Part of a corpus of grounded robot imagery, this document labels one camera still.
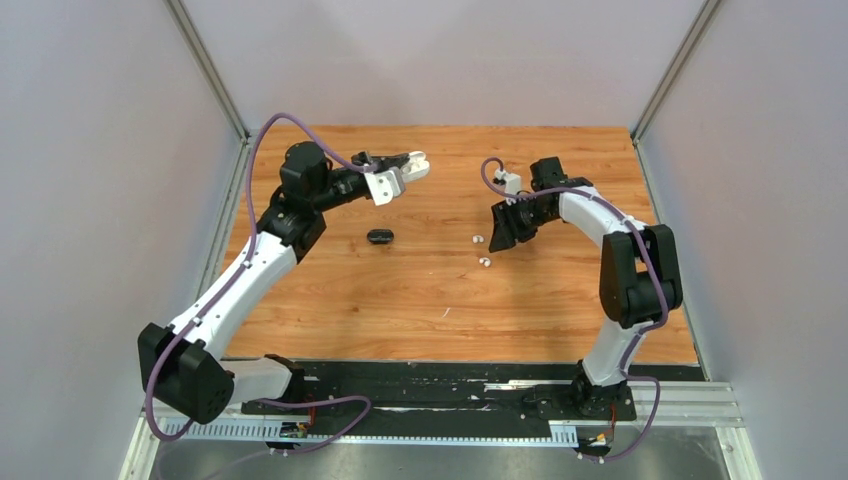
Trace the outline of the white earbud charging case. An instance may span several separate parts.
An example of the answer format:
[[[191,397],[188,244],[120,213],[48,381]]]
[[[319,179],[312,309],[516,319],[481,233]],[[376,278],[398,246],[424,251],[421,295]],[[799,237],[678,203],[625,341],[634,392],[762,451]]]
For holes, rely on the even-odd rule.
[[[401,178],[404,183],[410,183],[426,177],[430,172],[430,163],[423,151],[412,151],[406,154],[406,159],[400,166]]]

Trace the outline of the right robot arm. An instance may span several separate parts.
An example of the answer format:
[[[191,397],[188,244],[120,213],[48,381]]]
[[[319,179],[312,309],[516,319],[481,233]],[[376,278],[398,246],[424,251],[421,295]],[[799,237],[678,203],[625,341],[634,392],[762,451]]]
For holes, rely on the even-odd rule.
[[[682,304],[673,231],[626,214],[589,179],[567,175],[556,157],[531,165],[529,189],[499,158],[485,160],[480,169],[484,184],[502,198],[491,208],[490,252],[526,243],[554,221],[576,227],[599,248],[604,320],[565,401],[580,416],[611,413],[625,399],[629,367],[646,334],[663,327]]]

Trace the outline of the black earbud charging case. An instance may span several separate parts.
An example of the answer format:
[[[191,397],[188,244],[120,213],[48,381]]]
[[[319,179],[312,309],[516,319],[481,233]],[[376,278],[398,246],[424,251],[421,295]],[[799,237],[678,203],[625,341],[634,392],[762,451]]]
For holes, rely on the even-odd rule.
[[[394,239],[395,234],[391,229],[371,229],[366,234],[366,240],[373,245],[387,245]]]

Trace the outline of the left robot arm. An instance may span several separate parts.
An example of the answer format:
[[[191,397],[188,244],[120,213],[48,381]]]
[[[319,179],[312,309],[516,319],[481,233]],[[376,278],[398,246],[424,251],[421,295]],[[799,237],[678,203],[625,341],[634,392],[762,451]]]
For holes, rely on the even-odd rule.
[[[278,355],[227,360],[228,346],[259,302],[312,249],[326,229],[326,211],[365,198],[381,206],[430,171],[427,156],[360,152],[351,168],[335,168],[315,142],[290,146],[280,184],[233,262],[212,286],[165,326],[148,324],[137,346],[145,411],[159,401],[205,425],[230,405],[268,399],[283,413],[298,411],[306,386],[294,364]]]

